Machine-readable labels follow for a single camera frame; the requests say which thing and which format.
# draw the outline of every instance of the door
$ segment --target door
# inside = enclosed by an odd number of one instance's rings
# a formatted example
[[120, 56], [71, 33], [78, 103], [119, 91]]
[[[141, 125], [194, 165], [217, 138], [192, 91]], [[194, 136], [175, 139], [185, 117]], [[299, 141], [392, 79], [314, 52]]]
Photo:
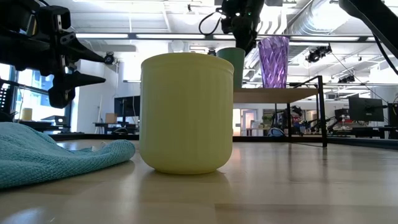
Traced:
[[247, 136], [247, 129], [251, 128], [252, 121], [255, 121], [257, 118], [257, 110], [242, 110], [242, 136]]

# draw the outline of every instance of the ductwork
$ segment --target ductwork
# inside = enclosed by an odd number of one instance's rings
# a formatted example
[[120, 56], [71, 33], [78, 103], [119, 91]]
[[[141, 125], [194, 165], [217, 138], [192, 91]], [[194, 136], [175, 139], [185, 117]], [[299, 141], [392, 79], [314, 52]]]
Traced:
[[287, 28], [290, 35], [330, 34], [343, 25], [350, 16], [330, 0], [313, 0], [297, 20]]

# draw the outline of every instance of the microfiber cloth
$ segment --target microfiber cloth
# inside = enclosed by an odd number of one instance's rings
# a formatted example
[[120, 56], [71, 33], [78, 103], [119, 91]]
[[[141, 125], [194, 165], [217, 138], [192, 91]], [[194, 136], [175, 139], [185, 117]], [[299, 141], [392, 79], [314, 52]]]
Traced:
[[135, 151], [127, 140], [69, 151], [28, 126], [0, 123], [0, 189], [92, 172], [128, 161]]

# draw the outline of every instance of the spotlight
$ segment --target spotlight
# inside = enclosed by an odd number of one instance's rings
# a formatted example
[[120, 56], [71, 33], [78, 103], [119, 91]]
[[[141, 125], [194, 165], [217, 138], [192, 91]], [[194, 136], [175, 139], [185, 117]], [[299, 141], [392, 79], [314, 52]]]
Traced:
[[309, 63], [315, 63], [330, 53], [332, 53], [330, 44], [327, 47], [317, 47], [315, 50], [310, 50], [310, 54], [305, 57], [305, 60]]
[[105, 56], [105, 64], [107, 65], [112, 65], [114, 62], [114, 57], [113, 57], [114, 53], [113, 52], [107, 52], [106, 56]]
[[207, 52], [208, 55], [212, 56], [217, 56], [216, 50], [215, 49], [209, 49], [209, 52]]
[[355, 82], [355, 77], [353, 75], [348, 75], [347, 77], [340, 78], [337, 83], [352, 83]]

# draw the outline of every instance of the white wall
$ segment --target white wall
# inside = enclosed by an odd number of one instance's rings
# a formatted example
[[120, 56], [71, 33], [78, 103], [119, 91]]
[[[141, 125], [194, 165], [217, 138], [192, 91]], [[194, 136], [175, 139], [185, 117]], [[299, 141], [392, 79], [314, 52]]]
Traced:
[[[379, 70], [378, 67], [371, 69], [369, 76], [371, 83], [391, 83], [397, 84], [397, 86], [380, 86], [372, 87], [371, 98], [383, 99], [383, 105], [387, 105], [387, 102], [392, 103], [398, 96], [398, 75], [391, 68]], [[388, 119], [388, 109], [384, 109], [384, 117]], [[388, 125], [388, 122], [372, 122], [372, 126], [384, 126]]]
[[106, 79], [105, 83], [82, 86], [76, 89], [76, 97], [72, 102], [71, 130], [94, 133], [94, 122], [97, 122], [100, 110], [105, 120], [106, 113], [114, 112], [114, 98], [138, 96], [141, 94], [140, 83], [124, 83], [123, 80], [135, 80], [141, 77], [141, 62], [149, 57], [165, 54], [169, 51], [168, 41], [132, 41], [137, 52], [126, 52], [117, 69], [117, 73], [103, 63], [80, 60], [78, 70], [87, 75], [95, 75]]
[[97, 122], [100, 110], [101, 117], [105, 119], [106, 113], [113, 113], [113, 96], [116, 94], [118, 75], [105, 64], [80, 60], [78, 70], [87, 75], [105, 78], [100, 84], [82, 86], [72, 103], [72, 131], [94, 133], [94, 122]]

